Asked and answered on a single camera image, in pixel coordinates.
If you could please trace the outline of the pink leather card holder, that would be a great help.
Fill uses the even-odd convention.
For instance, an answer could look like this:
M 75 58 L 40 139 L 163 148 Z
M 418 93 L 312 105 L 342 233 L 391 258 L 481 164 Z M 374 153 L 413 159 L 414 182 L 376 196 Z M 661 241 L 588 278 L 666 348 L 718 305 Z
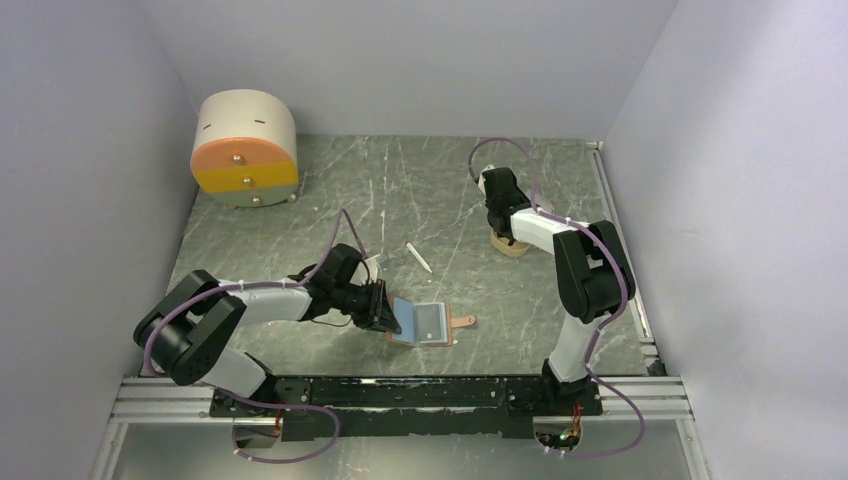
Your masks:
M 389 342 L 410 347 L 449 347 L 456 343 L 454 331 L 474 326 L 474 315 L 456 317 L 447 302 L 415 303 L 399 297 L 390 299 L 401 331 L 389 332 Z

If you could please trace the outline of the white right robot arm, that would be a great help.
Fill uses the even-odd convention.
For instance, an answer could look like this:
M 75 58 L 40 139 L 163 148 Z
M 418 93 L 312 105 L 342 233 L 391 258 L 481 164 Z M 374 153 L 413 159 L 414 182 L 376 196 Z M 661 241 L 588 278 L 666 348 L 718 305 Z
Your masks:
M 562 414 L 578 399 L 573 382 L 586 367 L 603 321 L 621 313 L 635 295 L 635 281 L 615 225 L 557 220 L 542 206 L 532 207 L 511 169 L 488 167 L 477 180 L 485 195 L 492 244 L 517 257 L 530 247 L 554 258 L 557 290 L 569 315 L 545 362 L 552 377 L 539 391 L 542 406 Z

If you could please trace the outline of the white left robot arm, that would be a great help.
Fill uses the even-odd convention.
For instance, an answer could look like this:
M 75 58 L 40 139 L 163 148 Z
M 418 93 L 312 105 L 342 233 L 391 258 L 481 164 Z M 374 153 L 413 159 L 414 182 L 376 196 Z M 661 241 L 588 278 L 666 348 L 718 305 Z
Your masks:
M 337 311 L 363 330 L 401 332 L 383 280 L 357 283 L 364 255 L 347 244 L 281 281 L 225 282 L 205 270 L 186 275 L 136 326 L 133 341 L 150 370 L 179 386 L 206 383 L 261 416 L 277 400 L 277 377 L 229 342 L 244 321 L 312 322 Z

